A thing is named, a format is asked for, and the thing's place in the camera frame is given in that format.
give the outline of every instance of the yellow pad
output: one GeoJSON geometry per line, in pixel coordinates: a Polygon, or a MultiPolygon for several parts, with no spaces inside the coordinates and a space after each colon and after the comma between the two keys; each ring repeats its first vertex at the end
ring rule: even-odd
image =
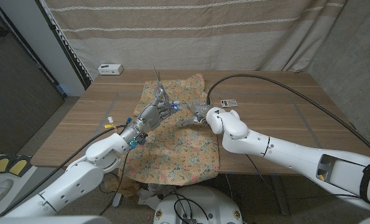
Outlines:
{"type": "Polygon", "coordinates": [[[22,171],[22,169],[26,165],[27,165],[27,161],[23,159],[23,160],[17,162],[14,166],[12,166],[12,168],[9,170],[9,172],[12,173],[12,174],[15,174],[15,175],[19,175],[19,173],[22,171]]]}
{"type": "Polygon", "coordinates": [[[0,160],[0,172],[5,172],[6,170],[6,166],[8,165],[9,163],[9,159],[1,159],[0,160]]]}
{"type": "Polygon", "coordinates": [[[320,178],[320,180],[325,181],[323,175],[319,175],[319,178],[320,178]]]}

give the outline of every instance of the small white box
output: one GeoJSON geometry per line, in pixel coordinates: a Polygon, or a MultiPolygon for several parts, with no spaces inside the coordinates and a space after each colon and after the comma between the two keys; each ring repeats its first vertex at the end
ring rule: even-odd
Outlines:
{"type": "Polygon", "coordinates": [[[121,64],[101,64],[98,68],[101,75],[119,75],[123,71],[121,64]]]}

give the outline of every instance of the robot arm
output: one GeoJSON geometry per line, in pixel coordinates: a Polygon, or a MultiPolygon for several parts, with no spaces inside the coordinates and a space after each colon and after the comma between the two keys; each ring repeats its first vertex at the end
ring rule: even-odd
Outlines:
{"type": "Polygon", "coordinates": [[[205,118],[215,134],[223,132],[222,145],[227,151],[263,157],[293,169],[331,194],[354,195],[338,198],[370,210],[370,157],[305,147],[257,133],[248,129],[234,110],[226,112],[206,104],[192,105],[190,109],[197,120],[205,118]]]}
{"type": "Polygon", "coordinates": [[[92,144],[85,156],[72,162],[65,173],[39,194],[15,208],[5,217],[41,217],[56,214],[65,205],[95,189],[104,173],[111,172],[120,163],[120,154],[126,154],[138,144],[146,142],[147,132],[160,126],[161,122],[179,110],[179,101],[169,101],[160,81],[155,97],[127,126],[121,134],[92,144]]]}

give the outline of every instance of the floral cloth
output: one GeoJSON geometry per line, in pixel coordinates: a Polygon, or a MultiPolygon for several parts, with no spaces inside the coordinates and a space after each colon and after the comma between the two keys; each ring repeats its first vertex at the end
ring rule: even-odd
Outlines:
{"type": "MultiPolygon", "coordinates": [[[[183,111],[178,111],[156,130],[148,132],[147,142],[129,152],[126,177],[144,183],[171,185],[189,185],[216,177],[219,171],[216,136],[205,124],[181,127],[183,121],[193,116],[186,103],[206,101],[202,74],[161,83],[169,100],[179,100],[183,111]]],[[[152,101],[156,85],[157,81],[145,82],[134,116],[152,101]]]]}

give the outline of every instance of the beige curtain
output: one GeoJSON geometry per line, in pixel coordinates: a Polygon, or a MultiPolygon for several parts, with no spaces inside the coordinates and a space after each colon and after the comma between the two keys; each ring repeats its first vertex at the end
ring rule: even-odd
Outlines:
{"type": "Polygon", "coordinates": [[[305,68],[346,0],[45,0],[89,72],[305,68]]]}

